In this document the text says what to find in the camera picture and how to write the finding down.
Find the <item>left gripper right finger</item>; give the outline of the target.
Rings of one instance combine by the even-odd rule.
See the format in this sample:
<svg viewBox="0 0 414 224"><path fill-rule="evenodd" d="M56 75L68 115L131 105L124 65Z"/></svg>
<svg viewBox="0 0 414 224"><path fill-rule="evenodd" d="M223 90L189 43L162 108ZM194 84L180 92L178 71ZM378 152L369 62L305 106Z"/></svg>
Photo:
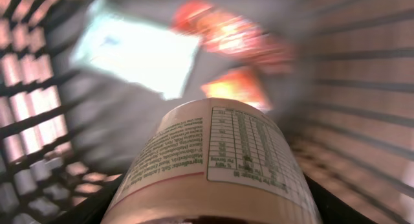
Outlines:
<svg viewBox="0 0 414 224"><path fill-rule="evenodd" d="M375 224L305 175L306 182L324 224Z"/></svg>

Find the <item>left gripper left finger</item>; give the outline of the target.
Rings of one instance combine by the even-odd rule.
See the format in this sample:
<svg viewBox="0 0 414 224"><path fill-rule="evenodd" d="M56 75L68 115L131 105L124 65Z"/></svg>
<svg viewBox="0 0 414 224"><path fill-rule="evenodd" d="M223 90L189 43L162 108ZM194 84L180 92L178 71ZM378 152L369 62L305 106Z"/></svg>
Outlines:
<svg viewBox="0 0 414 224"><path fill-rule="evenodd" d="M124 177L124 174L120 175L96 194L50 221L49 224L100 224Z"/></svg>

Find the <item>green lid seasoning jar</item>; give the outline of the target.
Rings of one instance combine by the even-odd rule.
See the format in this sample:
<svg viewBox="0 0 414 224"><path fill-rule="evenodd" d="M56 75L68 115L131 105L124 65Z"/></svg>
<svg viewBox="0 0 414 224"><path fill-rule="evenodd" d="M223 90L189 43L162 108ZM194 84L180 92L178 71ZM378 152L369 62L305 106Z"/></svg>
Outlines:
<svg viewBox="0 0 414 224"><path fill-rule="evenodd" d="M133 161L104 223L321 223L276 124L236 100L166 114Z"/></svg>

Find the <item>orange tissue pack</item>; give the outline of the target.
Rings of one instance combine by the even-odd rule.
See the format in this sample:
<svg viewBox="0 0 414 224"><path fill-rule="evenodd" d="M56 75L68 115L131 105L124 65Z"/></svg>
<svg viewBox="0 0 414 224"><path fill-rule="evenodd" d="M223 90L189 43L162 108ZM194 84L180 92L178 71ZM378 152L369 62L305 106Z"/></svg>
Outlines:
<svg viewBox="0 0 414 224"><path fill-rule="evenodd" d="M262 112L273 109L255 71L249 67L238 67L212 82L201 86L208 98L237 100Z"/></svg>

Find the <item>teal wet wipes pack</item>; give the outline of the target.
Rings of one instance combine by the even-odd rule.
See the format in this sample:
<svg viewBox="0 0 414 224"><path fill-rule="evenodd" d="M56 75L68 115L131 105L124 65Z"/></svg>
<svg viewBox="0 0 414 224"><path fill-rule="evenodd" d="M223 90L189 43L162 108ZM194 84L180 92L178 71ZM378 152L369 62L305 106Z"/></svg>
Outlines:
<svg viewBox="0 0 414 224"><path fill-rule="evenodd" d="M69 57L72 68L90 69L137 84L164 100L181 98L201 37L121 11L110 0L94 0L85 28Z"/></svg>

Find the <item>red chocolate bar wrapper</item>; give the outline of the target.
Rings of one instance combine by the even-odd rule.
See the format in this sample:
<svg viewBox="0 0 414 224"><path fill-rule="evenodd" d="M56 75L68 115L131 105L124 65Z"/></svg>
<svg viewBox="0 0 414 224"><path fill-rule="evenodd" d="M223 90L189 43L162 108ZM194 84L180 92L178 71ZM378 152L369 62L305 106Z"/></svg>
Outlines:
<svg viewBox="0 0 414 224"><path fill-rule="evenodd" d="M180 6L173 18L173 29L200 36L204 50L253 65L263 73L285 74L293 70L293 44L205 0L189 0Z"/></svg>

